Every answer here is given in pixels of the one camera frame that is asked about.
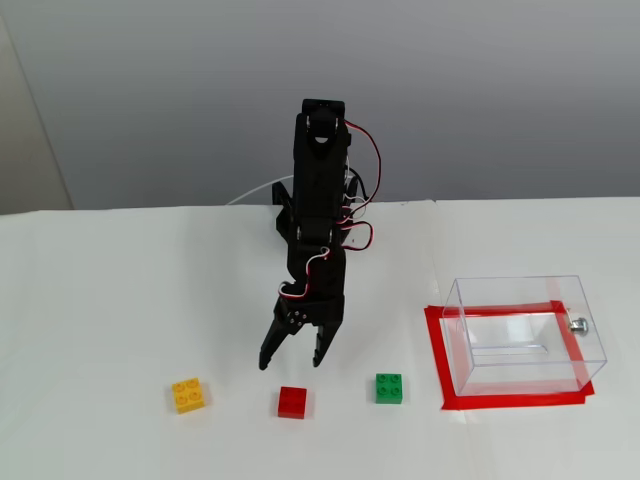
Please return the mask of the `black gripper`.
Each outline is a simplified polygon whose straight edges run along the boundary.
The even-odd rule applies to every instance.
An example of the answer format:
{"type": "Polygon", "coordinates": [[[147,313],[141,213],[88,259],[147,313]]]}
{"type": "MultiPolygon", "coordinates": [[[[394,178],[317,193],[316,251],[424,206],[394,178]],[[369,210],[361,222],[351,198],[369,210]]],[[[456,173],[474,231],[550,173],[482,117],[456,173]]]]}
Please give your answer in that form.
{"type": "Polygon", "coordinates": [[[343,314],[343,296],[320,300],[280,297],[274,307],[273,321],[260,348],[259,369],[265,370],[284,340],[307,324],[317,328],[313,366],[318,367],[341,327],[343,314]]]}

